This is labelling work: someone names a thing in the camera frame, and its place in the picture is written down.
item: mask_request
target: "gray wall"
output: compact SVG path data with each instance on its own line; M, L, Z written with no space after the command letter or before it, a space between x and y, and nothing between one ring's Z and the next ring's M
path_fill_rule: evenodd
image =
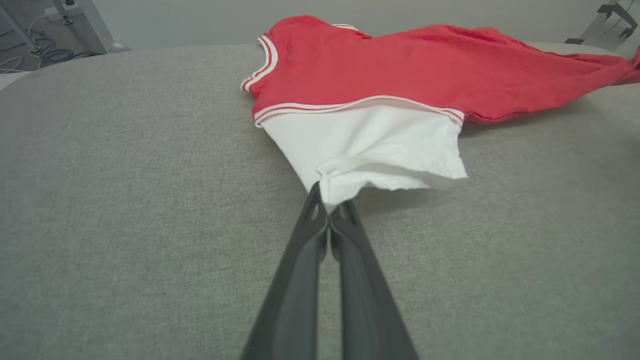
M607 0L93 0L116 41L131 49L253 42L301 14L373 35L432 24L493 26L525 41L577 37Z

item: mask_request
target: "red shirt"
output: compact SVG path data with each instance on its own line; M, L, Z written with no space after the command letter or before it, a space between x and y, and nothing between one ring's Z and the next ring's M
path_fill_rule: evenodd
M311 16L278 22L259 38L260 70L243 82L256 123L278 113L336 111L399 99L452 118L498 122L556 108L619 81L640 81L640 53L544 53L492 28L429 26L370 37Z

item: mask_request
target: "red and white clothing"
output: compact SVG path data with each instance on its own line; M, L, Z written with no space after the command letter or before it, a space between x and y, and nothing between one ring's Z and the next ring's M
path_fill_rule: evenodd
M242 82L256 99L255 123L308 189L320 180L330 204L371 184L431 187L426 174L466 177L457 150L465 119L499 122L640 80L640 56L544 53L491 28L436 25L372 38L299 16L259 42L265 64Z

